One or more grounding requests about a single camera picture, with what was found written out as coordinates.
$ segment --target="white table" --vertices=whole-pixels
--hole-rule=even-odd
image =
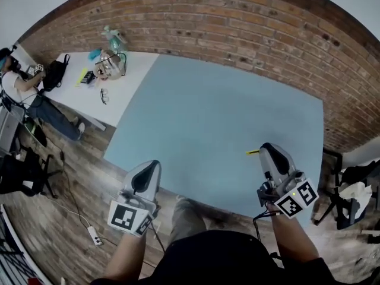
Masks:
[[[58,57],[63,61],[66,53]],[[75,111],[101,130],[106,127],[100,123],[116,127],[128,107],[133,95],[140,86],[145,75],[156,61],[159,54],[128,52],[126,75],[117,80],[106,80],[92,83],[93,86],[77,85],[82,70],[92,71],[96,61],[88,60],[88,52],[69,53],[70,60],[62,79],[60,88],[46,92],[45,96]],[[108,91],[109,101],[103,104],[100,89]]]

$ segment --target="white cable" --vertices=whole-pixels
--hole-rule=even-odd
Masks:
[[[62,207],[63,209],[66,209],[66,210],[69,211],[70,213],[76,214],[77,216],[81,217],[82,219],[84,219],[84,220],[87,222],[88,226],[91,227],[91,225],[90,225],[90,223],[88,222],[88,220],[87,220],[84,216],[82,216],[81,214],[78,214],[78,213],[76,213],[76,212],[73,212],[73,211],[67,209],[65,206],[61,205],[59,202],[56,202],[54,199],[51,199],[51,198],[48,198],[48,197],[47,197],[47,199],[48,199],[49,201],[55,202],[57,205],[59,205],[59,206]]]

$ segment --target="sneaker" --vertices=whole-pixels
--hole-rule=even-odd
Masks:
[[[78,125],[78,130],[79,130],[79,132],[80,132],[79,137],[78,137],[78,140],[81,139],[81,137],[82,137],[82,135],[83,135],[83,132],[84,132],[85,128],[86,128],[86,126],[85,126],[84,123],[82,123],[82,122]]]
[[[76,116],[71,122],[72,122],[72,124],[73,124],[74,126],[77,126],[78,123],[79,123],[79,117]]]
[[[79,130],[79,132],[81,132],[81,134],[83,134],[85,128],[86,128],[86,126],[84,125],[83,122],[81,122],[81,123],[78,125],[78,130]]]
[[[183,196],[183,195],[177,195],[176,196],[176,202],[179,202],[179,201],[182,201],[182,200],[185,200],[186,198]]]

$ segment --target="person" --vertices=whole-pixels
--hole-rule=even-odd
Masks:
[[[207,231],[194,203],[182,198],[174,210],[169,247],[150,277],[138,280],[145,235],[124,234],[105,273],[91,285],[195,284],[205,280],[233,284],[239,281],[249,284],[335,283],[298,221],[284,215],[271,218],[284,268],[279,268],[263,244],[251,235]]]
[[[36,86],[45,77],[42,71],[32,79],[24,81],[11,69],[12,60],[7,49],[0,50],[1,86],[5,94],[25,107],[32,118],[40,118],[71,140],[79,140],[85,130],[84,123],[75,118],[70,122],[45,96],[38,95]]]

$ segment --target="blue mat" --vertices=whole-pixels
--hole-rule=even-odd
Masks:
[[[162,163],[161,187],[244,216],[263,209],[258,156],[275,143],[315,185],[323,147],[322,102],[238,69],[161,55],[126,109],[104,158],[131,170]],[[311,210],[300,214],[308,224]]]

